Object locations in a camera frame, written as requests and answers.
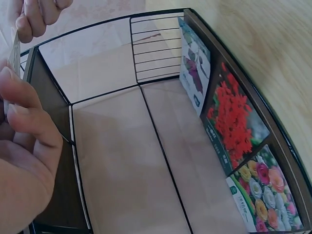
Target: flower photo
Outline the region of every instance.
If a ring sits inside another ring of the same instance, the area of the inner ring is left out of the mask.
[[[221,141],[230,168],[234,170],[270,132],[224,63],[220,70],[220,81],[208,109],[207,120]]]
[[[244,196],[257,232],[297,231],[303,228],[285,176],[268,145],[230,179]]]
[[[179,17],[178,22],[182,42],[179,80],[200,116],[210,79],[210,51],[183,19]]]

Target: card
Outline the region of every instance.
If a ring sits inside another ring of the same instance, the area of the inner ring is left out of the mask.
[[[210,51],[197,34],[178,18],[182,39],[180,81],[198,116],[202,112],[210,79]]]
[[[12,51],[9,57],[9,63],[12,66],[12,70],[20,77],[20,39],[16,32],[15,39],[13,42]],[[9,109],[9,102],[3,100],[4,114],[6,115]]]
[[[248,232],[298,233],[304,228],[284,172],[268,145],[226,181]]]
[[[220,71],[204,126],[228,176],[270,131],[225,63]]]

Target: display rack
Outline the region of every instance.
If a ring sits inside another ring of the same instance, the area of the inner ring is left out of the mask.
[[[150,32],[159,32],[159,31],[168,31],[176,30],[178,28],[164,28],[157,29],[153,31],[134,31],[133,25],[149,20],[157,19],[172,19],[177,20],[177,17],[184,17],[184,20],[194,29],[198,36],[203,40],[206,46],[212,53],[211,60],[211,76],[216,76],[218,71],[214,69],[217,63],[223,61],[229,64],[233,73],[239,78],[240,84],[244,87],[245,92],[251,98],[253,104],[256,106],[257,111],[261,113],[261,116],[265,118],[266,124],[270,125],[273,133],[276,146],[281,149],[282,158],[279,159],[281,162],[282,168],[284,170],[290,170],[287,174],[287,180],[289,181],[290,187],[294,192],[294,197],[297,202],[297,207],[301,215],[302,223],[306,230],[311,229],[311,217],[312,217],[312,187],[310,180],[307,176],[306,171],[302,165],[300,157],[298,156],[293,144],[290,141],[290,138],[286,134],[284,128],[280,124],[278,118],[272,111],[271,107],[267,101],[263,98],[261,93],[253,85],[251,79],[248,77],[243,68],[239,65],[237,60],[231,54],[231,52],[226,48],[222,41],[217,37],[213,30],[200,18],[200,16],[192,9],[172,9],[156,12],[146,12],[140,14],[134,14],[129,16],[123,16],[115,19],[110,19],[88,25],[71,32],[62,34],[55,38],[52,38],[48,41],[45,41],[30,50],[27,50],[21,54],[21,56],[28,56],[27,63],[23,62],[21,64],[21,69],[24,72],[24,80],[29,82],[37,91],[38,96],[42,102],[42,106],[45,111],[47,111],[52,120],[55,122],[60,133],[64,138],[64,147],[61,155],[58,173],[55,183],[55,191],[53,193],[52,200],[48,208],[39,215],[34,222],[29,226],[31,233],[34,234],[92,234],[93,229],[91,221],[88,214],[88,208],[83,192],[83,184],[81,179],[81,173],[79,168],[78,160],[78,151],[75,135],[75,126],[74,126],[74,111],[73,107],[79,103],[86,102],[95,98],[99,98],[105,95],[113,94],[119,91],[126,89],[131,89],[138,87],[144,99],[144,103],[148,110],[148,114],[153,125],[155,135],[158,139],[159,146],[161,148],[164,160],[166,162],[168,171],[170,173],[173,186],[176,191],[179,203],[182,207],[185,221],[188,225],[189,231],[191,234],[194,233],[192,229],[192,224],[188,219],[187,212],[184,208],[183,200],[180,196],[178,186],[175,181],[174,174],[171,170],[170,164],[168,162],[166,152],[164,150],[161,138],[157,131],[157,126],[154,122],[151,110],[149,108],[144,90],[142,89],[143,85],[166,81],[171,79],[179,78],[179,64],[172,64],[162,67],[151,67],[148,69],[138,69],[138,66],[143,63],[157,61],[157,60],[170,60],[178,59],[180,56],[171,56],[166,58],[156,58],[153,60],[143,60],[138,61],[137,56],[151,53],[151,52],[162,52],[167,50],[178,50],[181,47],[173,48],[161,48],[156,51],[143,51],[136,53],[136,49],[147,43],[151,42],[140,42],[139,40],[134,40],[134,36],[142,33]],[[110,23],[113,21],[129,19],[130,27],[130,37],[131,37],[131,47],[133,55],[133,65],[136,74],[136,84],[131,86],[122,87],[117,90],[111,90],[103,94],[99,94],[93,97],[84,98],[75,102],[70,102],[66,94],[63,92],[62,88],[58,84],[54,75],[52,74],[49,66],[43,58],[40,47],[50,43],[54,40],[67,36],[69,34],[74,34],[76,32],[95,27],[101,24]],[[173,37],[168,39],[162,39],[158,41],[173,41],[179,40],[180,37]],[[144,72],[159,70],[163,68],[175,67],[176,72],[169,72],[164,74],[158,74],[153,76],[142,76]],[[212,95],[207,93],[207,99],[205,101],[204,111],[201,115],[202,121],[206,118],[207,107],[211,102]]]

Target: yellow flower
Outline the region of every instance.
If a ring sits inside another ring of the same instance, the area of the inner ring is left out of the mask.
[[[268,220],[268,210],[262,200],[258,199],[255,201],[255,210],[258,217],[261,218],[262,221]]]
[[[250,160],[250,161],[248,161],[247,165],[249,167],[251,174],[255,177],[258,177],[257,162]]]
[[[240,176],[243,178],[244,181],[249,182],[250,178],[252,177],[252,174],[250,174],[250,171],[246,165],[242,166],[238,172],[240,173]]]
[[[281,193],[281,196],[283,198],[284,203],[288,202],[286,194]]]

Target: wood grain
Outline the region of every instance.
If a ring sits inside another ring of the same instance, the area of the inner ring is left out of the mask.
[[[191,7],[213,28],[272,106],[312,178],[312,1],[146,0]]]

